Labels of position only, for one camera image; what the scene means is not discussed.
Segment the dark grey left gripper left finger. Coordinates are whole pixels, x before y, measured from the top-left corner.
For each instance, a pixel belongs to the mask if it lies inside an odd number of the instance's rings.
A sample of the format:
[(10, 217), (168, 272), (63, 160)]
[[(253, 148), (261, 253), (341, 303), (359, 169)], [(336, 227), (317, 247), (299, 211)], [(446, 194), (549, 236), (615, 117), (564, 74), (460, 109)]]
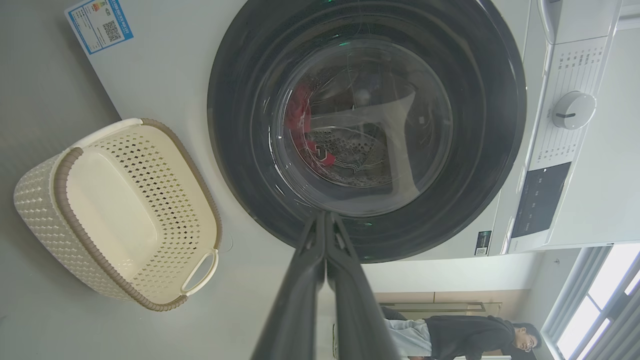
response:
[(318, 292), (326, 276), (326, 212), (302, 229), (250, 360), (316, 360)]

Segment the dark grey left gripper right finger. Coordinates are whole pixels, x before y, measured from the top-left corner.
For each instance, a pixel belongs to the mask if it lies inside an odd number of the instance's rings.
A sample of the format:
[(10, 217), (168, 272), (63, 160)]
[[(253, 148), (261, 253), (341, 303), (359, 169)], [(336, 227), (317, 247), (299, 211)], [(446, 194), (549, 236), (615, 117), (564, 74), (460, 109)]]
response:
[(342, 219), (326, 214), (327, 280), (335, 295), (338, 360), (398, 360)]

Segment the red basketball jersey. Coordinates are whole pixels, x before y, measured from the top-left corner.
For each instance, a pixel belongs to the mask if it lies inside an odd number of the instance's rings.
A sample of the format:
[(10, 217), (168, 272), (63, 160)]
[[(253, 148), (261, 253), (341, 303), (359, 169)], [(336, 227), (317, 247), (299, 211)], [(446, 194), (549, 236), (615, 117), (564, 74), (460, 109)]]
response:
[(300, 155), (307, 166), (313, 168), (332, 167), (336, 162), (336, 157), (331, 152), (311, 140), (304, 141)]

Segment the washing machine door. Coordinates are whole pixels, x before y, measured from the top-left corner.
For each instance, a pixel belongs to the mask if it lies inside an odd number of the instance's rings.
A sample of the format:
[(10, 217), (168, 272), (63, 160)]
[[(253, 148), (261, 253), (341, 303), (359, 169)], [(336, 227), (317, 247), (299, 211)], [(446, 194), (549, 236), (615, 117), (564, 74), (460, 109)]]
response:
[[(309, 167), (285, 114), (311, 89)], [(526, 123), (517, 42), (492, 0), (247, 0), (210, 73), (211, 144), (238, 203), (295, 246), (338, 215), (359, 259), (420, 255), (471, 225), (514, 166)]]

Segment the red shorts with white stripes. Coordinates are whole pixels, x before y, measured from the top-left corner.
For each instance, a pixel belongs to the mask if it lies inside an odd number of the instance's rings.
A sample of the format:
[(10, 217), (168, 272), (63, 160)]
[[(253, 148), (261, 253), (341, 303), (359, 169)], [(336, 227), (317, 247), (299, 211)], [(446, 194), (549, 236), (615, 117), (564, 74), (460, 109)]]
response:
[(311, 131), (310, 98), (313, 92), (307, 83), (299, 83), (286, 103), (285, 127), (297, 150), (307, 146), (306, 135)]

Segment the cream perforated laundry basket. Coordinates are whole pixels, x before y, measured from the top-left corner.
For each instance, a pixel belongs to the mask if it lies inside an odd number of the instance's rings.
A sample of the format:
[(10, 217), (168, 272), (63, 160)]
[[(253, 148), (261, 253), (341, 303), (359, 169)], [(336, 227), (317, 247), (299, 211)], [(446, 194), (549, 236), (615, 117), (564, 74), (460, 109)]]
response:
[(178, 136), (150, 118), (117, 121), (16, 184), (27, 227), (78, 280), (153, 312), (183, 305), (215, 275), (222, 221)]

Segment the white front-load washing machine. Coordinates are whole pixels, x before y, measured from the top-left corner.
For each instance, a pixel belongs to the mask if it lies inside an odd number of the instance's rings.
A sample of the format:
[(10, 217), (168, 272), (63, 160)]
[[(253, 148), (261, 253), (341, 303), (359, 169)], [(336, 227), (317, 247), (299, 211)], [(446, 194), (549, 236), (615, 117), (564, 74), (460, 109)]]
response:
[[(286, 244), (240, 205), (211, 143), (208, 89), (218, 48), (248, 0), (119, 0), (134, 38), (87, 58), (118, 114), (148, 117), (179, 137), (215, 191), (227, 239), (241, 252), (283, 256)], [(596, 95), (624, 0), (492, 0), (523, 64), (524, 133), (513, 167), (489, 207), (445, 243), (407, 261), (475, 256), (478, 232), (491, 231), (487, 256), (546, 246), (578, 159), (586, 126), (553, 124), (562, 96)]]

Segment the beige wooden cabinet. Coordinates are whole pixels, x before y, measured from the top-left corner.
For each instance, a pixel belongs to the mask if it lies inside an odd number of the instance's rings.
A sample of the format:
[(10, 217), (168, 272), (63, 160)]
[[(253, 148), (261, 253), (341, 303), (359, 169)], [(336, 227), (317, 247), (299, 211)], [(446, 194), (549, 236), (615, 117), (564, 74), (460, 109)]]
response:
[(375, 298), (403, 317), (418, 320), (431, 316), (494, 316), (513, 320), (530, 289), (501, 291), (376, 292)]

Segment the person in dark top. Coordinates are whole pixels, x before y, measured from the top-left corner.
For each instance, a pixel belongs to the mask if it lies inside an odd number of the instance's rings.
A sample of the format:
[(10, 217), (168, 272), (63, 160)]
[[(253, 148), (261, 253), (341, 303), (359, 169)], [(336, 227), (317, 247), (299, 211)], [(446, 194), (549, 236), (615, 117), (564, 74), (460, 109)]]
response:
[(484, 353), (508, 346), (530, 353), (542, 336), (530, 323), (494, 316), (431, 316), (410, 320), (382, 306), (385, 326), (401, 360), (482, 360)]

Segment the small black QR sticker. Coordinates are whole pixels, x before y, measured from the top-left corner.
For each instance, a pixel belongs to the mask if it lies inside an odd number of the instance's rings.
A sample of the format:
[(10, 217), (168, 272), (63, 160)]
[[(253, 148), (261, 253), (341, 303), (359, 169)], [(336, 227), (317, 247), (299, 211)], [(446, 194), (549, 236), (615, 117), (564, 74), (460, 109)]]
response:
[(477, 234), (477, 241), (474, 250), (474, 256), (487, 256), (490, 247), (492, 231), (480, 231)]

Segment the white round control knob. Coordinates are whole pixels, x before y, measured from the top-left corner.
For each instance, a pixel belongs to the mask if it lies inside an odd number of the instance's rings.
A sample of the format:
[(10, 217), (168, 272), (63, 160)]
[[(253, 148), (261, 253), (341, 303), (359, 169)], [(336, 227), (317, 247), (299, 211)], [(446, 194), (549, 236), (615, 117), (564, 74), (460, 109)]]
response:
[(562, 96), (554, 107), (552, 114), (553, 125), (565, 130), (578, 130), (585, 127), (592, 120), (597, 107), (594, 96), (572, 91)]

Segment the blue energy label sticker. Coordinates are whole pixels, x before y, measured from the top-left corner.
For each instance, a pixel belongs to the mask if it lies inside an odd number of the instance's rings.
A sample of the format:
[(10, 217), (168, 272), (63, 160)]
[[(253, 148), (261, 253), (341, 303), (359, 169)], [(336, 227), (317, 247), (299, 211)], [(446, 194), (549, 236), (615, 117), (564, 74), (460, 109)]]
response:
[(88, 55), (134, 38), (120, 0), (83, 0), (64, 15)]

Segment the window with grey frame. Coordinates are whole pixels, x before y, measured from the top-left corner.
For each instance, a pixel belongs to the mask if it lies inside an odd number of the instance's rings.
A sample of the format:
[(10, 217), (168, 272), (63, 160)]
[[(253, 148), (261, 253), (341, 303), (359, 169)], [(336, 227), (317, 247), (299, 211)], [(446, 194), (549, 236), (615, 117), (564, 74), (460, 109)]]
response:
[(640, 360), (640, 243), (582, 249), (542, 337), (553, 360)]

